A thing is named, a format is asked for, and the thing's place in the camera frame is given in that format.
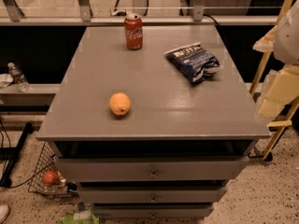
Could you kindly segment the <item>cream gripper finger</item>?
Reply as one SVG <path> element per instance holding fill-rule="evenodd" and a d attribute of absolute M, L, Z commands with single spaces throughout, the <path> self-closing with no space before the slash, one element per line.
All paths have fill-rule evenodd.
<path fill-rule="evenodd" d="M 257 114 L 274 119 L 299 95 L 299 66 L 285 64 L 279 70 L 271 70 L 266 76 L 257 101 Z"/>
<path fill-rule="evenodd" d="M 274 50 L 274 40 L 277 27 L 274 26 L 262 38 L 255 42 L 253 49 L 260 52 L 271 52 Z"/>

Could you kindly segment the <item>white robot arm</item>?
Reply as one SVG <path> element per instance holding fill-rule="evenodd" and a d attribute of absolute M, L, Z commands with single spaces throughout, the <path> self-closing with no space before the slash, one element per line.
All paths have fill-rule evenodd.
<path fill-rule="evenodd" d="M 263 83 L 257 102 L 257 113 L 266 119 L 274 119 L 299 95 L 299 1 L 265 36 L 255 42 L 257 51 L 272 51 L 284 67 L 270 71 Z"/>

